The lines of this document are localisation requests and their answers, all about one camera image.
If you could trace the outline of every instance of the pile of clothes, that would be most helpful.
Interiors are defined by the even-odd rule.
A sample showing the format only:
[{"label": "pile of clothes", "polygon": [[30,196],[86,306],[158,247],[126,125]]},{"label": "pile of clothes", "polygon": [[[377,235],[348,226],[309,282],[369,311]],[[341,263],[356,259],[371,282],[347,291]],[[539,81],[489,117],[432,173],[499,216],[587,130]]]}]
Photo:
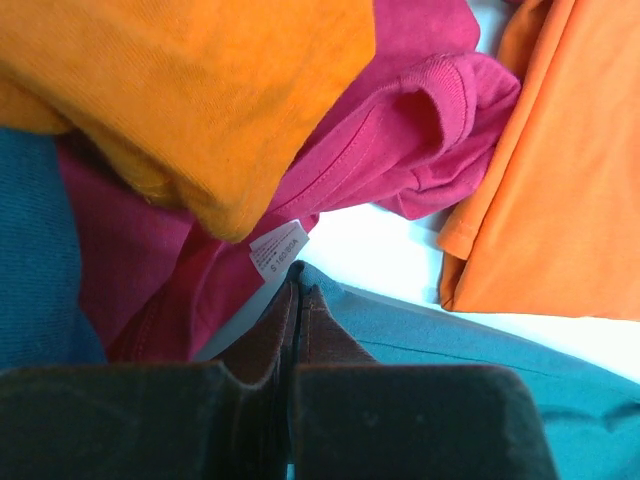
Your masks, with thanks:
[{"label": "pile of clothes", "polygon": [[640,9],[511,3],[4,0],[0,367],[191,360],[369,202],[453,207],[445,309],[640,318]]}]

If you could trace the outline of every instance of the fabric fold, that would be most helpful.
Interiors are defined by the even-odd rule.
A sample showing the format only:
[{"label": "fabric fold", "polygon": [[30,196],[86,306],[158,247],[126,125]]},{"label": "fabric fold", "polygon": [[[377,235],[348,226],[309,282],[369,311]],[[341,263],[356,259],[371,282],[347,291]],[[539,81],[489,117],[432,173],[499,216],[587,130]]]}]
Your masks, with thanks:
[{"label": "fabric fold", "polygon": [[110,345],[171,275],[193,217],[145,202],[84,144],[57,150],[82,254],[79,304]]},{"label": "fabric fold", "polygon": [[445,312],[399,308],[345,291],[302,262],[292,266],[290,278],[320,288],[331,316],[381,363],[513,370],[540,411],[560,478],[626,480],[640,470],[637,383]]},{"label": "fabric fold", "polygon": [[374,59],[311,134],[251,235],[230,245],[195,226],[110,358],[191,358],[262,285],[250,243],[288,221],[309,231],[321,212],[367,202],[418,218],[478,186],[519,82],[474,52],[479,28],[464,0],[378,0],[375,18]]},{"label": "fabric fold", "polygon": [[638,20],[633,0],[520,7],[500,60],[522,94],[440,234],[443,307],[640,319]]},{"label": "fabric fold", "polygon": [[81,129],[150,201],[237,242],[373,37],[370,0],[8,0],[0,121]]}]

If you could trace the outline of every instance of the cotton fabric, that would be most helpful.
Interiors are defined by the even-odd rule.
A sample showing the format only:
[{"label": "cotton fabric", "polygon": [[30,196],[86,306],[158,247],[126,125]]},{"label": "cotton fabric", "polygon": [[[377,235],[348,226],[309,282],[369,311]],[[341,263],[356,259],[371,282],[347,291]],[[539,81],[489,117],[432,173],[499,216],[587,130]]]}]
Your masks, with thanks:
[{"label": "cotton fabric", "polygon": [[370,0],[7,0],[0,125],[84,131],[154,204],[237,242],[371,60]]},{"label": "cotton fabric", "polygon": [[50,136],[0,128],[0,370],[106,361]]},{"label": "cotton fabric", "polygon": [[463,0],[375,3],[376,56],[307,140],[267,214],[239,245],[190,232],[176,269],[109,350],[117,360],[191,358],[262,284],[249,244],[299,218],[377,202],[406,218],[446,208],[480,183],[519,83],[473,50]]},{"label": "cotton fabric", "polygon": [[499,365],[531,391],[562,479],[626,480],[640,471],[640,385],[528,340],[442,312],[345,291],[311,265],[289,278],[318,285],[333,318],[391,365]]},{"label": "cotton fabric", "polygon": [[82,254],[79,304],[108,346],[171,275],[193,217],[145,202],[84,144],[57,150]]},{"label": "cotton fabric", "polygon": [[640,319],[639,20],[633,0],[532,0],[509,24],[523,91],[441,232],[443,307]]}]

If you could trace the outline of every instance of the pink shirt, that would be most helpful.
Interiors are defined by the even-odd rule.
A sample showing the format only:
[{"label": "pink shirt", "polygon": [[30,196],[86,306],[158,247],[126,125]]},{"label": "pink shirt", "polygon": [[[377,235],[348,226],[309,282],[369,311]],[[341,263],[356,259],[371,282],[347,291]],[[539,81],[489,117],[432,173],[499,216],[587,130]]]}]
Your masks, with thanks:
[{"label": "pink shirt", "polygon": [[377,0],[375,17],[374,59],[303,146],[252,235],[230,245],[194,226],[112,360],[191,358],[262,284],[249,243],[285,222],[309,230],[320,212],[366,202],[415,219],[477,188],[517,80],[474,52],[480,32],[465,0]]},{"label": "pink shirt", "polygon": [[82,255],[80,308],[108,346],[169,278],[193,220],[152,207],[61,145],[58,158]]}]

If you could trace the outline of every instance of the orange shirt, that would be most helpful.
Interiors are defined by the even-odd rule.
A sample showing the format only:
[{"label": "orange shirt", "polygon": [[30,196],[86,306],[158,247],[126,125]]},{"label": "orange shirt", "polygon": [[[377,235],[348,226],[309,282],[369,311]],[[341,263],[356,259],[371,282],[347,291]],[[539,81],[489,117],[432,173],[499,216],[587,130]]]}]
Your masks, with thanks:
[{"label": "orange shirt", "polygon": [[439,237],[443,307],[640,319],[640,2],[528,0],[499,58],[523,90]]},{"label": "orange shirt", "polygon": [[374,42],[371,0],[2,0],[0,125],[78,127],[239,241]]}]

